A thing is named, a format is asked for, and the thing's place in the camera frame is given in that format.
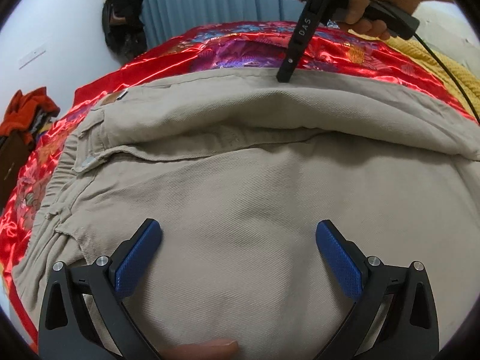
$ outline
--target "blue gripper pad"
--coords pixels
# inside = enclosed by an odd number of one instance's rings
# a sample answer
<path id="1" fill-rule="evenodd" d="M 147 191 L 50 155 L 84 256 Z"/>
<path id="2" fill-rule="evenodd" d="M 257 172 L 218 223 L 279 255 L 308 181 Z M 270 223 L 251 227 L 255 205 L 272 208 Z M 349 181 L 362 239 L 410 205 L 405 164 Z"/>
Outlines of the blue gripper pad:
<path id="1" fill-rule="evenodd" d="M 134 293 L 162 238 L 159 223 L 152 220 L 115 272 L 115 292 L 120 299 Z"/>
<path id="2" fill-rule="evenodd" d="M 357 301 L 362 296 L 362 276 L 351 257 L 333 236 L 325 221 L 319 222 L 315 234 L 317 247 L 332 269 L 343 293 Z"/>

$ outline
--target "black cable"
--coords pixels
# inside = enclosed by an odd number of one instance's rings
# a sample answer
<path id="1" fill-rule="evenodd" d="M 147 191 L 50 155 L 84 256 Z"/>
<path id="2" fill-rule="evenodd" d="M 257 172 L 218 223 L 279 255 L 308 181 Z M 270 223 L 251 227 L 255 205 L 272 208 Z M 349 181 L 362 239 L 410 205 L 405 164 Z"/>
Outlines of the black cable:
<path id="1" fill-rule="evenodd" d="M 405 23 L 405 21 L 399 15 L 397 15 L 395 12 L 393 12 L 391 9 L 389 9 L 389 7 L 385 4 L 383 4 L 381 1 L 378 1 L 378 0 L 369 0 L 369 1 L 380 5 L 380 7 L 382 7 L 388 13 L 390 13 L 393 17 L 395 17 L 395 19 L 403 21 Z M 460 93 L 462 93 L 462 95 L 465 98 L 467 104 L 469 105 L 470 109 L 472 110 L 472 113 L 473 113 L 475 119 L 477 120 L 477 123 L 480 124 L 480 117 L 477 114 L 477 111 L 475 110 L 475 107 L 473 106 L 470 98 L 467 96 L 463 87 L 457 81 L 457 79 L 452 74 L 452 72 L 445 66 L 445 64 L 440 60 L 440 58 L 437 57 L 437 55 L 428 47 L 428 45 L 424 42 L 424 40 L 417 35 L 417 33 L 414 33 L 413 36 L 425 48 L 425 50 L 427 50 L 427 52 L 432 56 L 432 58 L 438 63 L 438 65 L 445 71 L 445 73 L 448 75 L 448 77 L 450 77 L 450 79 L 453 81 L 453 83 L 457 86 L 458 90 L 460 90 Z"/>

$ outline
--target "hanging black clothes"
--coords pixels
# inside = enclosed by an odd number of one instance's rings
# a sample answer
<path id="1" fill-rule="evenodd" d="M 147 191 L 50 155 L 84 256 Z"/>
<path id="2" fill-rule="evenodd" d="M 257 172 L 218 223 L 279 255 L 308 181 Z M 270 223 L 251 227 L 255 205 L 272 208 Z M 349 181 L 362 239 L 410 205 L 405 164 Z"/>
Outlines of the hanging black clothes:
<path id="1" fill-rule="evenodd" d="M 147 50 L 143 23 L 143 0 L 106 0 L 102 12 L 105 42 L 126 62 Z"/>

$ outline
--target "red satin bedspread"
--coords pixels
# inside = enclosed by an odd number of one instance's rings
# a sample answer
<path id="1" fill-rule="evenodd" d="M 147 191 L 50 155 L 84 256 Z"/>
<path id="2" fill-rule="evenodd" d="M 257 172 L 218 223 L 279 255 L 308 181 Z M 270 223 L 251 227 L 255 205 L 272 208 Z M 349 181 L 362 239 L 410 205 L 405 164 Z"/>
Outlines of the red satin bedspread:
<path id="1" fill-rule="evenodd" d="M 240 22 L 194 28 L 146 52 L 120 70 L 77 89 L 71 110 L 40 138 L 37 148 L 20 170 L 17 187 L 0 220 L 3 278 L 10 302 L 34 343 L 37 342 L 37 330 L 20 303 L 11 269 L 26 252 L 35 213 L 68 134 L 100 98 L 129 86 L 207 69 L 277 68 L 294 26 L 289 22 Z M 431 95 L 472 119 L 436 76 L 379 40 L 363 40 L 333 28 L 319 29 L 298 68 L 404 85 Z"/>

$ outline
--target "bed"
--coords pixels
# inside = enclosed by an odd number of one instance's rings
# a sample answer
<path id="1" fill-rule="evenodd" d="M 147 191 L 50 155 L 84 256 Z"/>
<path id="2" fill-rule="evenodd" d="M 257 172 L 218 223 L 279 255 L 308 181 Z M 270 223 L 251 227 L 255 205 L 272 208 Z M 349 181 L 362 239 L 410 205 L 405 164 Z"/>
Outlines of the bed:
<path id="1" fill-rule="evenodd" d="M 36 349 L 37 329 L 23 308 L 11 269 L 22 259 L 29 241 L 35 214 L 45 188 L 58 163 L 68 135 L 99 101 L 114 102 L 122 91 L 150 81 L 196 71 L 220 68 L 277 68 L 282 50 L 294 28 L 291 22 L 238 22 L 206 25 L 187 31 L 75 92 L 73 106 L 39 140 L 17 186 L 11 193 L 0 219 L 0 270 L 3 286 L 0 304 L 12 323 Z M 447 78 L 410 42 L 362 39 L 335 28 L 321 28 L 301 60 L 299 68 L 342 73 L 386 81 L 423 92 L 474 120 L 458 91 Z M 479 105 L 479 81 L 467 69 L 448 57 L 442 57 L 468 88 L 474 104 Z"/>

